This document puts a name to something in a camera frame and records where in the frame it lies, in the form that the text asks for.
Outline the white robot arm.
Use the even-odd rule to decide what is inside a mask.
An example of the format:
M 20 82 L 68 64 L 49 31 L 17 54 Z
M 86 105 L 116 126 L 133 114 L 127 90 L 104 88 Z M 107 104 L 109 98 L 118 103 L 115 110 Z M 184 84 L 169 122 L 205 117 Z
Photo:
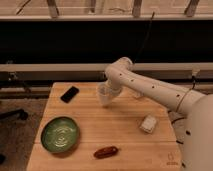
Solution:
M 138 75 L 122 57 L 105 69 L 107 87 L 120 92 L 126 86 L 187 117 L 181 171 L 213 171 L 213 94 Z

